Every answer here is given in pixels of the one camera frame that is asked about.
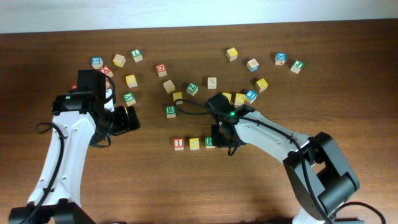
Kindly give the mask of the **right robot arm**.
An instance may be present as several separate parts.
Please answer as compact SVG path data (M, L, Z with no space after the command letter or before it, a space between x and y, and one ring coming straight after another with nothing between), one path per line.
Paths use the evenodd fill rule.
M221 93L205 103L216 124L215 147L251 144L283 163L301 209L294 223L323 223L360 187L359 179L327 133L300 134L273 123L248 105L236 108Z

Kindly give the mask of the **red I block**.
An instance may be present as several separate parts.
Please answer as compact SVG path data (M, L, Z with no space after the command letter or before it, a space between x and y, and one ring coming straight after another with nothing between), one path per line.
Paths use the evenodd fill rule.
M184 150L184 140L182 138L174 139L173 144L176 151Z

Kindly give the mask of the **yellow C block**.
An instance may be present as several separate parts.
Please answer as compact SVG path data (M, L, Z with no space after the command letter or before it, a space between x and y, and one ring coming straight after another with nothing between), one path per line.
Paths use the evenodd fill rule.
M198 138L190 138L189 139L189 147L190 150L199 150L200 148L200 140Z

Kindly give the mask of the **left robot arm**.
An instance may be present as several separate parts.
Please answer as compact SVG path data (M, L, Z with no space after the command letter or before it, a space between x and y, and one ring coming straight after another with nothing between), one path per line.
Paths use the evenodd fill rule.
M37 133L52 138L39 181L25 207L12 208L9 223L93 223L81 208L80 189L89 147L139 129L133 106L115 106L112 79L98 70L80 70L77 87L58 95L52 121L36 125Z

